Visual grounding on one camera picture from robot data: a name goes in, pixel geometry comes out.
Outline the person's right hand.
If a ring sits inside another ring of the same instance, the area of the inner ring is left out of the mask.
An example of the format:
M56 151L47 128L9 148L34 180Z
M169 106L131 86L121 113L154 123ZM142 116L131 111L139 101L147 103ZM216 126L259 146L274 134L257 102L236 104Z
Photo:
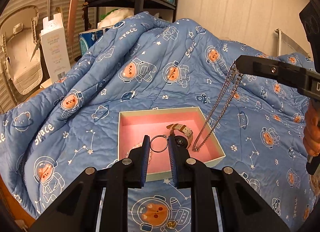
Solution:
M320 151L320 131L318 127L319 115L314 109L312 102L309 102L305 114L306 125L304 127L303 144L310 156L318 156Z

